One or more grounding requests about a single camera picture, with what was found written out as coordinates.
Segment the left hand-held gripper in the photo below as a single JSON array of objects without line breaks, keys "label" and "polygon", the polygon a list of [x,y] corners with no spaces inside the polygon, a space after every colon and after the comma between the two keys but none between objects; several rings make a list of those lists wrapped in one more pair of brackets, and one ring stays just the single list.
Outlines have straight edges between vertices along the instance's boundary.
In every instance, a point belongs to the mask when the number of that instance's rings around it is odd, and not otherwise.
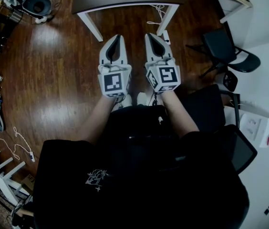
[{"label": "left hand-held gripper", "polygon": [[100,50],[98,80],[102,94],[107,97],[121,97],[128,94],[132,67],[128,64],[124,37],[115,35],[109,39]]}]

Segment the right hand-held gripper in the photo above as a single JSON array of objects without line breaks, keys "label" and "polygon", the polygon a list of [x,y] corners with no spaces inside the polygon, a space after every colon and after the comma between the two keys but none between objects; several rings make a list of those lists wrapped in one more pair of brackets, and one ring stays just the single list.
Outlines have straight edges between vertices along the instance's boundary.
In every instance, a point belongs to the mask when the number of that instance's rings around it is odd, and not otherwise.
[{"label": "right hand-held gripper", "polygon": [[[159,36],[145,35],[146,78],[156,93],[173,91],[180,84],[180,68],[176,65],[170,46]],[[165,58],[154,61],[154,58]]]}]

